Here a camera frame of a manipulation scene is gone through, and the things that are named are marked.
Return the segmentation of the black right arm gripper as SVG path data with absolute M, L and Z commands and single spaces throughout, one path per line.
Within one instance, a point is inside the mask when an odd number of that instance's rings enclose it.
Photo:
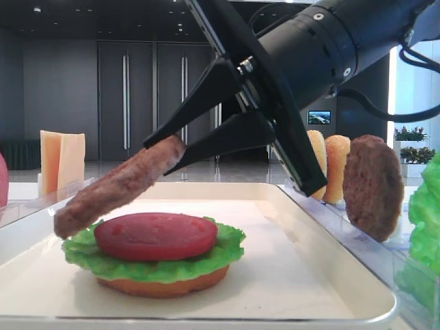
M 316 193 L 327 180 L 300 110 L 330 90 L 336 69 L 318 67 L 320 52 L 297 21 L 256 38 L 227 1 L 189 1 L 187 5 L 217 57 L 169 121 L 145 139 L 144 147 L 237 97 L 244 104 L 243 112 L 188 146 L 179 163 L 164 174 L 211 157 L 270 145 L 297 189 L 306 196 Z

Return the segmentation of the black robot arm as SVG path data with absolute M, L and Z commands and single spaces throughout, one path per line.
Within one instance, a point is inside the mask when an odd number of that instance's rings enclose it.
M 438 1 L 319 1 L 257 36 L 228 1 L 189 1 L 217 58 L 150 147 L 200 115 L 239 99 L 242 112 L 190 145 L 179 168 L 270 145 L 305 195 L 326 184 L 300 111 L 397 45 L 439 37 Z

